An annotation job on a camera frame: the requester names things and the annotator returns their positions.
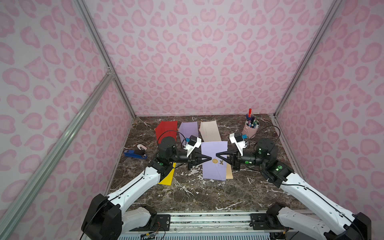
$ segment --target pen holder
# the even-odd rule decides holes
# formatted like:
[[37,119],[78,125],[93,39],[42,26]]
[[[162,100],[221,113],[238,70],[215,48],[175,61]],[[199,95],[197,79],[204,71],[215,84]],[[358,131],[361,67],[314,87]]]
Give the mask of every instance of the pen holder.
[[257,132],[257,129],[259,128],[259,126],[260,125],[257,125],[257,127],[251,128],[247,124],[244,124],[244,128],[243,128],[242,134],[243,135],[246,134],[249,139],[254,138],[255,134]]

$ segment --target red paper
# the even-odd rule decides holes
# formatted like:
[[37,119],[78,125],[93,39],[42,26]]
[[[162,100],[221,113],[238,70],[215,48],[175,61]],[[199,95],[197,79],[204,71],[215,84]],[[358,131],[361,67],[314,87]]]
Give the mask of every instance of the red paper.
[[177,121],[161,121],[161,123],[155,128],[157,143],[161,143],[161,140],[163,138],[169,137],[169,136],[173,137],[176,140],[176,134],[177,133],[174,131],[166,132],[168,130],[177,131]]

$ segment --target beige paper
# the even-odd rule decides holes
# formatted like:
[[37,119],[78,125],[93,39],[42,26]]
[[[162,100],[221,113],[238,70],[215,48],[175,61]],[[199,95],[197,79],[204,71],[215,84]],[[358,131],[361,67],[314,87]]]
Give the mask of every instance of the beige paper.
[[231,165],[227,163],[227,175],[225,176],[226,179],[233,179],[233,174],[232,174],[232,168]]
[[204,142],[221,142],[216,121],[201,122],[200,134]]

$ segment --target aluminum frame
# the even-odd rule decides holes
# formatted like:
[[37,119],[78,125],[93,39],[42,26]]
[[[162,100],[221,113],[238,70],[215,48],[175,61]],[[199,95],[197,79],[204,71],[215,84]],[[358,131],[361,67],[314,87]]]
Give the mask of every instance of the aluminum frame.
[[136,116],[136,114],[132,108],[131,103],[129,102],[127,94],[125,93],[125,91],[121,85],[121,82],[120,82],[120,80],[116,74],[116,70],[113,67],[112,61],[107,54],[107,51],[104,47],[104,44],[101,41],[101,37],[100,37],[96,27],[95,27],[95,24],[93,23],[92,16],[89,13],[87,5],[85,4],[84,0],[73,0],[73,1],[77,7],[78,13],[82,17],[85,25],[87,26],[88,31],[91,34],[91,37],[92,37],[93,41],[95,42],[97,49],[100,52],[100,56],[103,59],[105,66],[111,71],[111,74],[113,75],[113,80],[116,83],[116,86],[118,87],[119,93],[120,93],[121,97],[123,98],[124,104],[127,106],[129,113],[134,118]]
[[104,76],[102,81],[80,108],[78,114],[68,125],[63,135],[56,142],[55,146],[44,158],[44,161],[40,164],[39,168],[28,180],[22,192],[9,206],[0,222],[0,239],[8,239],[11,236],[20,220],[35,200],[35,197],[45,184],[46,180],[52,174],[56,165],[72,143],[73,139],[76,137],[76,134],[79,132],[84,122],[99,102],[103,93],[112,82],[112,79],[113,76],[109,73]]
[[279,105],[276,108],[276,111],[274,115],[276,117],[279,116],[279,114],[282,112],[285,103],[288,101],[289,96],[291,95],[294,87],[296,86],[297,82],[300,80],[302,73],[304,72],[305,68],[307,67],[309,61],[311,60],[312,56],[314,55],[317,47],[319,46],[321,40],[323,39],[325,33],[327,32],[328,28],[332,25],[333,20],[336,18],[336,15],[338,11],[340,10],[341,6],[345,0],[334,0],[328,9],[327,14],[325,15],[319,29],[316,32],[316,35],[313,38],[313,41],[311,42],[310,46],[308,47],[307,52],[304,55],[303,60],[301,61],[299,67],[297,68],[295,74],[293,75],[291,83],[288,85],[287,90],[285,91],[283,97],[281,98],[281,101]]
[[[274,115],[270,115],[272,124],[277,126],[278,128],[282,129],[279,121]],[[295,157],[295,152],[293,151],[293,147],[291,146],[290,142],[288,141],[286,135],[284,134],[284,131],[281,130],[280,134],[280,142],[283,145],[283,148],[285,150],[285,153],[287,154],[287,157],[289,159],[289,162],[291,163],[293,170],[297,172],[300,177],[302,177],[305,181],[308,181],[307,177],[305,176],[305,171],[303,170],[299,160]]]

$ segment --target blue stapler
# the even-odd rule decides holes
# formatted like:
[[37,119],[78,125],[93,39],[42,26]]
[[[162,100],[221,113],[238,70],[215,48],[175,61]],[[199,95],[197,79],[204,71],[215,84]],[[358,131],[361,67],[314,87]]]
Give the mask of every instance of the blue stapler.
[[148,157],[148,155],[145,153],[146,147],[144,146],[141,147],[141,146],[138,146],[139,149],[136,149],[136,150],[124,150],[124,156],[139,158],[139,159],[146,159]]

